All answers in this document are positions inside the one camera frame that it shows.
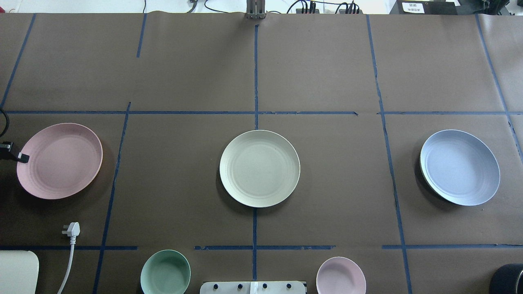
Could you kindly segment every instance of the pink plate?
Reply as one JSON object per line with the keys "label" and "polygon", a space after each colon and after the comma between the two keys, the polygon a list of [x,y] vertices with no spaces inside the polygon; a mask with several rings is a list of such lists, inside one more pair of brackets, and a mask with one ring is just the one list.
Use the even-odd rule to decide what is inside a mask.
{"label": "pink plate", "polygon": [[18,163],[18,180],[36,197],[60,199],[87,187],[100,170],[98,136],[77,123],[59,123],[35,134],[22,148],[28,163]]}
{"label": "pink plate", "polygon": [[365,294],[367,282],[359,266],[345,257],[327,259],[316,276],[318,294]]}

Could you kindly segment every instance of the black mug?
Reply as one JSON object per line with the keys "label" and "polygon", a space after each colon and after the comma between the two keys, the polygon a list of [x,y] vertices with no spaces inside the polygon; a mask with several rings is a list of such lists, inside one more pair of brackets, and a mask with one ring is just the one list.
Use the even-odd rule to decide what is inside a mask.
{"label": "black mug", "polygon": [[523,294],[523,263],[500,267],[492,276],[490,294]]}

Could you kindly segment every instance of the blue tape line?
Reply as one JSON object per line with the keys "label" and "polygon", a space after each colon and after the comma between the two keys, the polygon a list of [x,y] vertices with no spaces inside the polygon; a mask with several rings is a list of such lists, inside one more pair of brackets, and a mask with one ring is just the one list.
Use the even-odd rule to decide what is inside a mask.
{"label": "blue tape line", "polygon": [[195,250],[252,250],[250,245],[225,245],[225,246],[195,246]]}
{"label": "blue tape line", "polygon": [[389,145],[389,135],[387,134],[387,129],[386,129],[386,121],[385,121],[385,114],[384,114],[385,110],[383,108],[383,99],[381,97],[380,85],[378,84],[378,67],[376,65],[376,54],[374,52],[374,44],[372,42],[372,31],[370,28],[369,15],[366,15],[366,17],[367,17],[367,30],[369,32],[370,52],[372,54],[372,65],[374,67],[374,79],[376,80],[376,91],[378,92],[379,103],[380,103],[381,123],[383,125],[383,135],[385,137],[385,147],[387,149],[387,157],[389,160],[389,171],[390,171],[390,174],[392,177],[392,186],[394,188],[394,201],[396,203],[397,226],[400,231],[400,240],[401,240],[402,253],[403,253],[403,266],[405,268],[405,277],[406,277],[406,281],[407,281],[408,294],[412,294],[411,275],[410,275],[410,271],[408,268],[407,249],[405,248],[405,237],[403,235],[403,224],[401,221],[400,202],[397,197],[396,178],[394,176],[394,167],[392,166],[392,155],[391,155],[391,150],[390,150],[390,145]]}
{"label": "blue tape line", "polygon": [[258,26],[254,26],[254,129],[258,129]]}
{"label": "blue tape line", "polygon": [[138,43],[138,51],[136,52],[136,58],[140,58],[140,52],[142,51],[143,33],[145,32],[145,21],[147,20],[147,13],[143,14],[142,32],[140,33],[140,42]]}
{"label": "blue tape line", "polygon": [[[468,249],[468,248],[512,248],[522,249],[520,244],[430,244],[430,245],[406,245],[409,250],[415,249]],[[383,245],[384,250],[401,249],[401,245]]]}
{"label": "blue tape line", "polygon": [[129,120],[129,109],[130,108],[131,108],[131,103],[129,102],[129,104],[127,105],[126,117],[125,117],[125,120],[123,121],[122,137],[120,139],[120,147],[118,149],[118,157],[116,160],[115,175],[112,179],[111,197],[109,198],[109,207],[107,208],[107,215],[105,218],[104,234],[103,234],[102,242],[101,242],[100,256],[98,258],[98,267],[96,268],[96,277],[95,277],[95,283],[94,283],[94,287],[93,287],[93,294],[96,294],[96,292],[98,291],[98,282],[100,281],[101,265],[102,265],[102,262],[104,261],[105,243],[107,241],[107,232],[109,231],[109,221],[111,220],[112,203],[115,198],[116,180],[118,178],[118,171],[120,168],[123,139],[126,136],[127,122]]}
{"label": "blue tape line", "polygon": [[514,142],[516,143],[516,148],[519,153],[519,159],[521,160],[521,163],[523,163],[523,153],[521,152],[521,146],[519,145],[519,140],[516,135],[516,131],[514,130],[514,124],[512,123],[512,119],[510,118],[510,114],[508,112],[507,104],[505,102],[505,97],[503,96],[503,92],[501,91],[501,87],[499,86],[499,81],[497,79],[496,71],[494,70],[494,66],[492,65],[492,60],[490,58],[490,54],[488,53],[487,45],[485,43],[485,38],[483,37],[483,30],[481,29],[480,18],[478,16],[478,14],[475,14],[474,16],[476,17],[477,29],[480,32],[481,45],[483,45],[483,50],[485,50],[485,55],[487,57],[488,65],[491,68],[492,76],[494,78],[494,83],[496,84],[497,92],[499,93],[501,103],[503,104],[503,109],[507,116],[508,125],[510,127],[510,130],[512,131],[512,137],[514,138]]}
{"label": "blue tape line", "polygon": [[502,111],[384,111],[385,115],[504,115]]}
{"label": "blue tape line", "polygon": [[258,250],[331,250],[336,248],[334,245],[263,245],[258,246]]}
{"label": "blue tape line", "polygon": [[259,111],[261,115],[355,115],[354,111]]}
{"label": "blue tape line", "polygon": [[11,84],[13,83],[13,79],[15,78],[16,69],[18,68],[18,64],[20,63],[20,59],[22,58],[22,53],[24,52],[24,49],[27,44],[27,39],[29,39],[29,34],[31,33],[32,25],[35,23],[36,13],[33,13],[33,17],[31,18],[31,23],[29,24],[29,28],[27,29],[26,37],[24,39],[24,42],[22,43],[22,47],[20,48],[20,52],[18,53],[18,57],[16,58],[15,66],[13,66],[13,71],[11,72],[11,77],[9,78],[9,82],[7,82],[7,87],[5,88],[4,92],[4,98],[2,99],[2,103],[0,103],[0,107],[4,107],[5,100],[7,99],[7,95],[9,94],[9,89],[11,88]]}
{"label": "blue tape line", "polygon": [[147,111],[147,110],[134,110],[129,112],[132,115],[253,115],[254,111]]}
{"label": "blue tape line", "polygon": [[258,280],[257,259],[258,259],[258,209],[253,208],[253,281]]}
{"label": "blue tape line", "polygon": [[[75,250],[100,250],[100,246],[74,246]],[[69,250],[71,246],[0,246],[0,250]],[[138,250],[137,246],[108,246],[105,250]]]}
{"label": "blue tape line", "polygon": [[8,114],[14,115],[123,115],[125,111],[54,111],[54,110],[12,110],[6,111]]}

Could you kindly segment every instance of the white power plug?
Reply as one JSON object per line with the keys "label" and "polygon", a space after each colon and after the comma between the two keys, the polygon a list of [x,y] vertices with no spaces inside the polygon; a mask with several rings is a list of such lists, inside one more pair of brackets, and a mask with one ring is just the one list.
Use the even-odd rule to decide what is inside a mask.
{"label": "white power plug", "polygon": [[76,243],[76,237],[80,235],[80,224],[78,222],[72,222],[70,224],[65,224],[64,229],[67,231],[62,231],[62,234],[71,237],[71,245]]}

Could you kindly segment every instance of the white floor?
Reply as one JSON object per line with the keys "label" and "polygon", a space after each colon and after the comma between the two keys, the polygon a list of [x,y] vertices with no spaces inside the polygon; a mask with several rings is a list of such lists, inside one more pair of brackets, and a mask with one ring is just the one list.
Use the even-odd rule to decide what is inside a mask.
{"label": "white floor", "polygon": [[[195,13],[210,13],[199,0]],[[287,12],[294,0],[266,0],[266,10]],[[395,0],[358,0],[356,3],[365,14],[388,14]],[[523,8],[512,0],[507,8],[516,15],[523,15]],[[209,0],[213,9],[227,12],[245,12],[246,0]],[[0,0],[0,7],[11,13],[142,13],[144,0]],[[160,10],[171,13],[185,13],[192,4],[189,0],[147,0],[146,12]],[[334,13],[337,5],[318,4],[320,13]]]}

